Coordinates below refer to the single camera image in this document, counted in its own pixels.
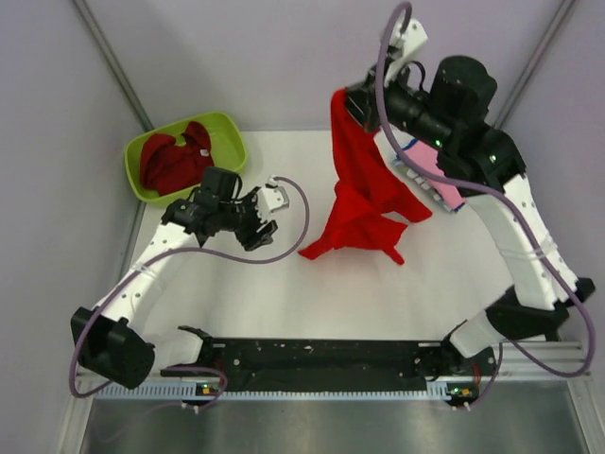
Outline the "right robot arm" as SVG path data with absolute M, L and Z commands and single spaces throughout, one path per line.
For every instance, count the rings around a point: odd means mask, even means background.
M 596 352 L 595 327 L 584 307 L 595 284 L 567 266 L 534 203 L 519 149 L 485 120 L 496 80 L 480 61 L 450 56 L 440 62 L 430 89 L 412 88 L 407 62 L 387 78 L 393 64 L 392 57 L 385 57 L 345 88 L 347 111 L 365 131 L 382 130 L 395 148 L 392 131 L 399 129 L 436 151 L 439 173 L 419 165 L 413 169 L 459 190 L 488 229 L 512 278 L 499 299 L 444 338 L 443 367 L 463 374 L 493 344 L 518 344 L 558 330 L 574 307 L 588 331 L 586 358 L 578 370 L 583 374 Z

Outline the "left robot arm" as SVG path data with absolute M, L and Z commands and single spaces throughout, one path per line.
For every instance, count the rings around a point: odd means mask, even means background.
M 241 185 L 238 174 L 210 167 L 187 198 L 167 206 L 128 273 L 94 308 L 81 307 L 72 316 L 72 370 L 83 367 L 134 389 L 151 373 L 174 365 L 183 364 L 194 375 L 212 369 L 215 354 L 203 345 L 200 330 L 181 326 L 148 334 L 146 324 L 185 253 L 201 251 L 219 232 L 234 234 L 247 252 L 271 243 L 277 230 L 273 215 L 289 205 L 285 189 L 271 178 L 241 196 Z

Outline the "bright red t-shirt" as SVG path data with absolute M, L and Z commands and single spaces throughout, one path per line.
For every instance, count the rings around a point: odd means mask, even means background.
M 374 141 L 377 130 L 365 131 L 348 112 L 346 100 L 342 88 L 330 105 L 336 199 L 321 236 L 299 255 L 315 260 L 351 248 L 380 251 L 403 265 L 396 250 L 403 232 L 432 212 L 388 169 Z

